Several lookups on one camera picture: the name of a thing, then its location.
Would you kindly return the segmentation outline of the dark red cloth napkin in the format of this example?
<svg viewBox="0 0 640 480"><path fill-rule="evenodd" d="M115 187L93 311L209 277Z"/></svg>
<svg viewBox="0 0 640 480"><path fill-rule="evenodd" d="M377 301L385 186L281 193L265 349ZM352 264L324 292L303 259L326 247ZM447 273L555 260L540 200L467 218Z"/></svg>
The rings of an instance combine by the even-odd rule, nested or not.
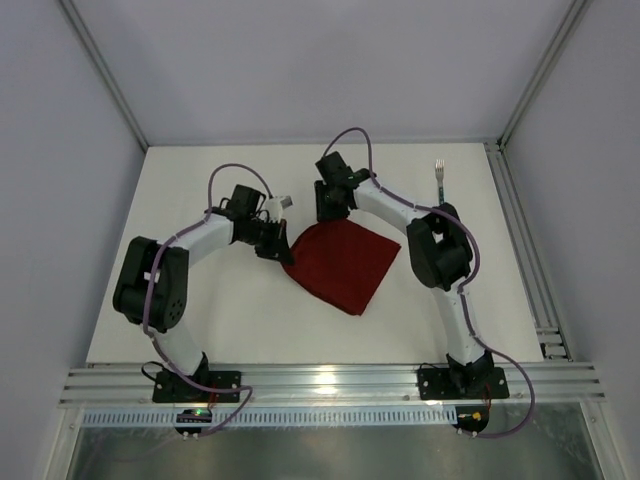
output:
<svg viewBox="0 0 640 480"><path fill-rule="evenodd" d="M362 315L401 245L347 219L320 222L296 239L287 275L312 296L351 315Z"/></svg>

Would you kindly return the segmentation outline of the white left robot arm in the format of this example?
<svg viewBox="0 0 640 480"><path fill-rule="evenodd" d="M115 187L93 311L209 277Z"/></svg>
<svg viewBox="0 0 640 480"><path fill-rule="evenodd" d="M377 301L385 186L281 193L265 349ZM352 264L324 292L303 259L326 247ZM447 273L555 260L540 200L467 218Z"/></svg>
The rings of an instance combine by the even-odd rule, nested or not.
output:
<svg viewBox="0 0 640 480"><path fill-rule="evenodd" d="M190 269L237 242L253 247L259 258L292 265L285 219L291 206L289 196L268 196L238 185L229 198L219 205L210 203L198 221L164 243L142 236L130 241L113 307L141 327L180 386L207 393L224 391L209 383L208 358L183 320Z"/></svg>

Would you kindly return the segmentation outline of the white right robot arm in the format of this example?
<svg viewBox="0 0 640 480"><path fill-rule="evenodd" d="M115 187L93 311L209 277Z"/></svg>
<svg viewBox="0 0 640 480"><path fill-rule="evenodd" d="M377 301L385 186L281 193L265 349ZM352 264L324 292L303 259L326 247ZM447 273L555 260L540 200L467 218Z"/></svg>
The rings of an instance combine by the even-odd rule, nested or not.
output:
<svg viewBox="0 0 640 480"><path fill-rule="evenodd" d="M457 225L455 208L442 202L433 213L423 214L416 206L384 192L368 170L353 170L337 152L323 156L316 168L321 176L314 182L318 221L346 219L351 211L361 210L406 235L411 269L433 293L445 328L445 384L460 398L482 394L494 361L472 338L470 311L462 306L457 293L471 274L473 252Z"/></svg>

